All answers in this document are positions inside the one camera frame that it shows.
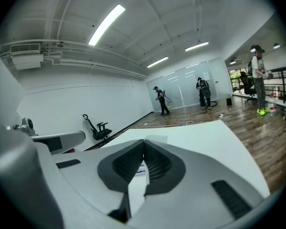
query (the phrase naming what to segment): sneaker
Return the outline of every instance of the sneaker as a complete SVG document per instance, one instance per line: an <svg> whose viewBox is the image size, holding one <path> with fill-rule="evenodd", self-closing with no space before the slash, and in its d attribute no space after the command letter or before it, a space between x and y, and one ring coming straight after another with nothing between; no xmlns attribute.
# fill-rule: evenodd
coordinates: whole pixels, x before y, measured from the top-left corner
<svg viewBox="0 0 286 229"><path fill-rule="evenodd" d="M259 109L257 110L257 113L260 114L260 115L265 115L266 114L266 112L264 110L259 110Z"/></svg>

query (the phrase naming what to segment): black office chair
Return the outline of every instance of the black office chair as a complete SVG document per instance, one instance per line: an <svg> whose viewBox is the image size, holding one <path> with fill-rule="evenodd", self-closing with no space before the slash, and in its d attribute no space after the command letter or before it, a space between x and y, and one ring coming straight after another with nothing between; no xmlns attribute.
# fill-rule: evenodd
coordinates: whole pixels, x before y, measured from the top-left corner
<svg viewBox="0 0 286 229"><path fill-rule="evenodd" d="M251 87L253 86L253 78L252 77L248 77L246 75L246 72L240 72L241 76L240 79L242 81L242 83L244 84L244 91L245 94L250 95L251 97L248 98L245 103L247 103L248 101L252 101L252 100L256 100L255 98L255 94L256 94L256 89L251 89Z"/></svg>
<svg viewBox="0 0 286 229"><path fill-rule="evenodd" d="M97 126L99 128L99 132L97 131L97 129L92 125L91 121L88 119L88 116L86 114L83 114L82 117L87 120L90 124L90 126L92 127L91 130L92 130L92 135L93 135L93 138L95 140L100 140L100 139L105 139L108 137L108 135L112 132L112 130L109 130L107 128L105 128L105 125L108 124L108 122L106 123L98 123Z"/></svg>

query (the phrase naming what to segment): black pants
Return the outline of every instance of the black pants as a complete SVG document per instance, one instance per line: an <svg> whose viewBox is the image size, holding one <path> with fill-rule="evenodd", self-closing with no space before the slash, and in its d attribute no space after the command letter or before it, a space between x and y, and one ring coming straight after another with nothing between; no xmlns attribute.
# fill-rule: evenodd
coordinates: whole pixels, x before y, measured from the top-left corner
<svg viewBox="0 0 286 229"><path fill-rule="evenodd" d="M164 114L164 110L169 113L169 110L167 109L165 102L160 102L161 104L161 109L162 109L162 114Z"/></svg>
<svg viewBox="0 0 286 229"><path fill-rule="evenodd" d="M199 93L199 97L200 97L201 106L204 107L204 94ZM211 106L211 98L207 97L206 103L207 103L207 106L210 107Z"/></svg>

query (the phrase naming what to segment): man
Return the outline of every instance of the man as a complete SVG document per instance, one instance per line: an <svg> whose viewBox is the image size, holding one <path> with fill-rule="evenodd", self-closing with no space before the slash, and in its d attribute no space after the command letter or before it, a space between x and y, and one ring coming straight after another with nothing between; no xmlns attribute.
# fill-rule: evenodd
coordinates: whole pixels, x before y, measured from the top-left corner
<svg viewBox="0 0 286 229"><path fill-rule="evenodd" d="M265 115L270 111L268 108L266 108L265 102L266 94L263 77L268 78L268 75L266 75L266 70L263 62L264 52L265 51L259 45L256 45L255 55L253 56L251 61L252 77L254 80L254 85L257 94L257 113L260 115Z"/></svg>
<svg viewBox="0 0 286 229"><path fill-rule="evenodd" d="M159 87L155 86L153 88L153 90L156 91L156 93L158 93L158 97L157 97L157 100L159 100L160 104L161 104L161 110L162 110L162 113L161 115L164 115L164 110L166 111L166 114L169 115L170 112L169 110L167 109L166 105L165 105L165 98L163 96L163 92L162 90L159 89Z"/></svg>
<svg viewBox="0 0 286 229"><path fill-rule="evenodd" d="M209 89L210 89L210 86L209 86L209 83L207 81L201 79L201 77L198 77L198 82L196 84L196 89L199 91L200 104L201 104L202 108L205 109L205 106L204 106L204 94L203 94L203 92L201 90L201 87L200 87L201 81L204 81ZM207 102L207 107L209 109L211 109L212 108L211 107L211 98L207 97L206 98L206 102Z"/></svg>

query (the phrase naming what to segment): desk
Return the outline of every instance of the desk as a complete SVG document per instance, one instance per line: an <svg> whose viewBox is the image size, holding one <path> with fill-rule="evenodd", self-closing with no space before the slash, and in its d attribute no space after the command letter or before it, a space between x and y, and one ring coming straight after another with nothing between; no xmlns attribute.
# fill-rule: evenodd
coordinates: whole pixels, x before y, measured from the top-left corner
<svg viewBox="0 0 286 229"><path fill-rule="evenodd" d="M165 142L212 157L245 179L263 198L270 195L267 183L256 162L242 142L221 120L178 127L129 129L102 148L136 139ZM132 194L143 196L144 181L144 176L135 177L131 181L130 200L132 200ZM143 198L134 198L134 200L136 200L133 205L135 209L132 209L132 213L140 207L139 203L144 201Z"/></svg>

